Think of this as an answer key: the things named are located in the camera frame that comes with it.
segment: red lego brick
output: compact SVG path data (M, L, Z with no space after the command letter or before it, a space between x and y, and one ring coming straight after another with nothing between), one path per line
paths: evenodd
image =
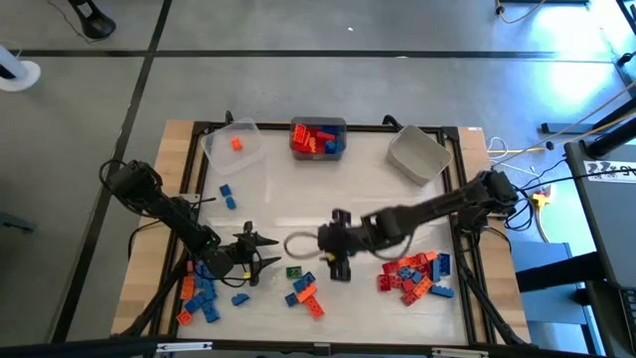
M417 256L411 256L411 257L408 257L406 259L408 260L408 266L411 269L415 269L415 268L421 266L421 263L420 263L419 258Z
M422 297L424 296L428 290L430 289L430 287L433 286L433 282L428 279L428 277L424 277L413 289L413 294L415 294L417 297Z
M309 298L314 293L316 293L317 290L318 290L318 287L316 287L314 283L311 283L309 287L303 289L302 292L298 293L298 301L304 302L307 298Z
M411 292L415 288L415 282L412 279L407 279L401 282L401 288L404 292Z
M401 297L401 301L404 302L405 305L410 306L417 301L418 298L415 293L407 292Z
M380 291L391 290L391 279L388 274L378 274L378 289Z
M399 269L399 265L398 263L386 263L386 264L382 264L382 270L385 272L385 274L389 274L389 273L393 273L393 272L397 272Z
M302 144L305 142L305 133L307 127L304 124L296 124L294 128L294 134L291 136L292 142Z
M336 136L325 132L318 132L316 133L316 139L323 142L326 142L327 140L336 141Z
M181 325L188 325L192 322L192 314L188 313L186 310L181 311L181 313L177 316L177 320Z
M309 312L314 318L320 318L325 315L325 311L322 310L322 307L316 300L316 297L309 296L303 303L305 303L307 308L309 308Z

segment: desk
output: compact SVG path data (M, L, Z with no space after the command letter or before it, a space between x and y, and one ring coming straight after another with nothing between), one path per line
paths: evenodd
M198 123L192 121L170 120L167 122L154 166L163 177L163 190L166 194L197 192L197 183L201 184L202 181L198 180L199 174L192 173L200 173L198 166L202 162L203 154L196 142L194 143L196 148L189 149L193 145L191 140L193 133L200 129ZM489 161L482 130L458 128L455 132L460 139L466 176L471 178L479 170L487 169ZM187 160L188 155L194 156L195 160ZM185 168L186 162L194 163L193 167ZM450 177L453 187L457 187L459 179L454 164L451 163L449 166ZM147 221L142 219L140 225L145 223ZM491 225L503 230L500 222L493 220ZM167 228L158 225L137 235L112 325L113 333L125 329L132 323L154 294L166 258L169 233ZM497 235L487 232L482 236L481 253L485 281L492 301L515 332L523 339L530 341L508 244ZM169 296L164 305L161 320L155 323L159 333L168 332L173 297L174 293ZM471 302L475 317L476 340L485 342L481 309L472 294Z

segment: white cable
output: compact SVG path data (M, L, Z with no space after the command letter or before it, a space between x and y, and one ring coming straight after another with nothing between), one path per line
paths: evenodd
M537 11L537 9L539 9L539 7L541 7L542 5L544 5L544 4L546 3L546 1L548 1L548 0L542 0L539 4L535 5L535 7L534 7L534 8L532 8L529 12L527 12L527 13L526 13L526 15L524 15L524 16L522 16L522 17L520 17L519 19L515 19L515 20L507 20L507 19L504 17L504 11L503 11L504 7L503 7L503 6L501 6L501 2L500 2L499 0L496 0L496 1L497 1L497 8L498 8L498 9L499 9L499 8L501 8L501 9L502 9L502 12L500 12L500 13L499 13L499 17L501 18L501 20L502 20L503 22L505 22L506 24L511 25L511 24L516 23L516 22L522 21L522 20L524 20L525 18L527 18L528 16L530 16L532 13L534 13L535 11Z
M527 147L526 149L524 149L524 150L520 151L519 153L514 154L514 155L512 155L512 156L510 156L510 157L508 157L508 158L506 158L506 159L502 160L501 162L499 162L499 164L501 164L501 163L503 163L503 162L507 162L507 161L509 161L510 159L514 158L514 157L517 157L517 156L519 156L519 155L521 155L521 154L524 154L524 153L525 153L525 152L527 152L530 148L534 148L534 147L536 147L536 146L538 146L538 145L541 145L541 144L543 144L543 143L545 143L545 142L549 141L550 139L552 139L552 138L554 138L554 137L556 137L556 136L558 136L558 135L560 135L560 134L562 134L562 133L566 132L568 129L570 129L570 128L574 127L574 126L575 126L575 125L577 125L577 124L580 124L581 122L585 121L586 119L588 119L588 118L592 117L593 115L595 115L595 114L599 113L602 109L604 109L605 107L607 107L607 105L608 105L608 104L612 103L615 99L619 98L622 94L624 94L625 92L627 92L629 89L633 88L633 87L634 87L634 85L636 85L636 83L631 83L631 85L629 85L628 87L626 87L625 89L623 89L622 91L620 91L619 93L617 93L617 94L616 94L615 96L613 96L612 98L608 99L608 100L607 100L607 102L605 102L604 104L602 104L599 108L597 108L597 109L593 110L590 114L588 114L588 115L586 115L585 117L581 118L581 119L580 119L579 121L577 121L576 123L573 123L573 124L571 124L571 125L569 125L569 126L565 127L564 129L560 130L559 132L557 132L557 133L555 133L555 134L553 134L553 135L550 135L548 138L542 139L542 140L538 141L537 143L535 143L535 144L533 144L533 145L531 145L531 146Z
M18 55L16 55L16 59L19 59L20 55L22 54L22 45L20 45L20 43L15 41L0 39L0 43L3 43L3 42L8 42L18 47Z

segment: orange lego brick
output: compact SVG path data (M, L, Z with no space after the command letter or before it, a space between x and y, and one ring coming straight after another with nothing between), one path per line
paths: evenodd
M316 287L314 283L311 283L309 287L303 289L302 292L298 293L298 301L304 302L305 299L312 296L314 293L316 293L317 290L318 290L318 287Z
M192 322L192 314L188 313L186 310L181 311L181 313L177 316L177 320L181 325L188 325Z
M437 253L436 252L428 252L426 254L424 254L426 256L426 260L427 261L433 261L435 259L437 259Z
M433 286L433 282L428 278L428 277L424 277L413 289L413 294L415 294L417 297L422 297L424 296L428 290L430 289L430 287Z
M294 143L302 144L305 141L305 133L307 127L304 124L296 124L294 128L294 134L292 135L292 141Z
M314 318L320 318L325 315L325 311L322 310L322 307L316 300L316 297L311 295L307 297L307 299L305 299L303 303L307 305L307 308L309 308L309 312L311 312L311 315Z

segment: concrete floor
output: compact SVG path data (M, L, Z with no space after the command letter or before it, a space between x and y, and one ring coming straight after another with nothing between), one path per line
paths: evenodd
M67 2L53 1L77 26ZM118 27L112 38L89 45L46 2L4 0L0 42L45 51L148 49L163 1L98 4ZM612 4L546 5L521 23L505 25L493 16L491 0L174 1L160 51L457 53L444 59L217 58L195 53L156 58L139 110L133 113L124 158L153 162L167 119L222 120L227 109L235 117L259 121L336 115L352 123L379 123L391 113L402 123L482 126L487 135L522 148L541 138L540 123L577 120L623 89L612 60L617 53L636 50L636 43ZM529 7L507 6L506 15L515 18ZM511 58L512 52L523 53ZM0 323L11 329L2 330L1 345L48 339L94 205L97 168L112 153L144 60L41 54L47 57L29 58L43 71L34 88L0 92L6 118L0 132L0 211L39 225L33 235L2 233ZM628 74L631 66L636 65L628 65ZM628 98L622 95L589 121ZM541 172L562 152L560 146L510 164ZM519 185L532 178L505 171ZM561 165L546 178L569 174ZM569 242L575 255L593 250L580 207L562 210L578 203L573 185L561 183L558 190L544 217L551 240ZM109 334L126 269L126 241L137 222L117 202L109 206L69 339ZM567 235L560 235L563 228ZM510 237L541 239L535 227ZM559 348L578 351L579 345Z

